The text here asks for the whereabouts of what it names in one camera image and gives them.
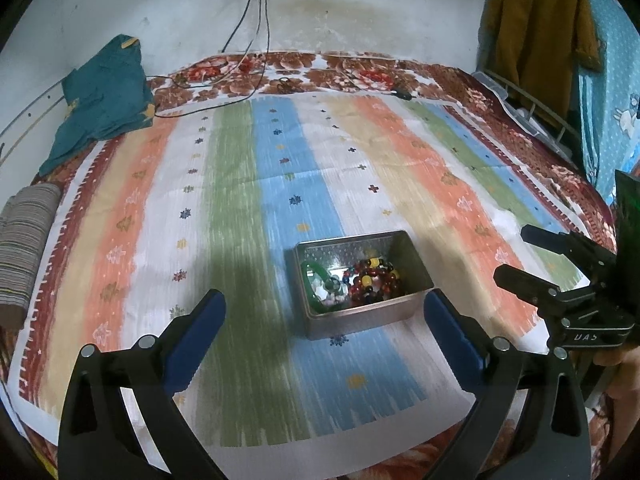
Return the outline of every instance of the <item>metal bolt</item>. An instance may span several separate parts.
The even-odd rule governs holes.
[[[506,352],[511,348],[511,344],[503,337],[494,337],[494,347],[500,352]]]
[[[554,355],[558,358],[558,359],[566,359],[567,358],[567,353],[566,350],[564,348],[562,348],[561,346],[556,346],[554,348]]]
[[[156,336],[154,335],[143,335],[138,340],[138,346],[140,348],[151,348],[156,343]]]
[[[95,352],[95,346],[94,345],[84,345],[82,347],[82,349],[80,350],[80,355],[82,357],[91,357]]]

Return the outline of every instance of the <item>brown coat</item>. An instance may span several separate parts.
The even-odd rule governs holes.
[[[562,118],[575,61],[602,69],[589,0],[488,0],[485,22],[497,33],[494,72]]]

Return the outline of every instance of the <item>rolled mat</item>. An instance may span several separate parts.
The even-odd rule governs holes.
[[[0,215],[0,326],[24,323],[40,260],[60,203],[57,184],[36,184],[11,197]]]

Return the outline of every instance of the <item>metal box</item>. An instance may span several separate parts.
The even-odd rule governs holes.
[[[358,260],[375,257],[394,264],[404,283],[404,296],[325,314],[318,314],[311,308],[303,285],[303,280],[307,279],[301,269],[303,262],[316,261],[331,272],[349,267]],[[426,291],[433,287],[431,277],[406,231],[301,242],[294,249],[294,262],[295,289],[298,303],[304,311],[309,339],[359,332],[407,319],[422,307]]]

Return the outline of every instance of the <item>blue stripe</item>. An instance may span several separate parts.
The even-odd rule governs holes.
[[[556,233],[566,232],[566,228],[546,209],[540,205],[540,200],[525,186],[520,177],[506,166],[491,150],[476,139],[462,124],[451,117],[441,106],[423,103],[434,115],[447,123],[447,126],[473,151],[479,158],[485,161],[487,166],[509,187],[518,197],[518,200],[529,210],[531,215],[539,222],[539,227]]]
[[[383,329],[350,334],[342,346],[305,338],[302,310],[294,308],[290,295],[289,255],[299,242],[340,237],[344,232],[292,101],[259,98],[252,101],[252,110],[264,227],[281,308],[292,331],[290,356],[300,374],[299,387],[314,431],[330,434],[335,426],[350,430],[393,415],[395,407],[410,408],[416,400],[424,400],[425,393]],[[274,130],[282,132],[275,135]],[[286,178],[286,173],[294,178]],[[302,201],[291,205],[289,199],[296,196]],[[306,224],[308,231],[299,230],[300,224]],[[364,376],[364,386],[349,387],[354,374]]]

